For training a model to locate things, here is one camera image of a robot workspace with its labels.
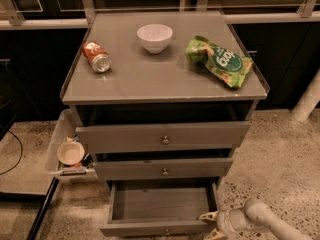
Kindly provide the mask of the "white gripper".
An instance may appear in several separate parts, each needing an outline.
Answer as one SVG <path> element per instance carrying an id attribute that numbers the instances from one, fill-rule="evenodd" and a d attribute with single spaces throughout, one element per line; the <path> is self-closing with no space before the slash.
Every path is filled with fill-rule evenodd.
<path id="1" fill-rule="evenodd" d="M 217 220 L 219 230 L 212 230 L 203 240 L 227 240 L 227 235 L 253 229 L 253 224 L 243 208 L 204 213 L 198 216 L 198 220 Z"/>

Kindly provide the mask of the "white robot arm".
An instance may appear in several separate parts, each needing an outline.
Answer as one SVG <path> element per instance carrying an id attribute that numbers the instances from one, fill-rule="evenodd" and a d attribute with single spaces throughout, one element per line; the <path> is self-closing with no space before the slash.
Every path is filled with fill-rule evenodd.
<path id="1" fill-rule="evenodd" d="M 198 220 L 217 224 L 204 240 L 225 240 L 230 234 L 242 231 L 271 232 L 278 240 L 313 240 L 280 219 L 256 198 L 248 199 L 241 208 L 202 214 Z"/>

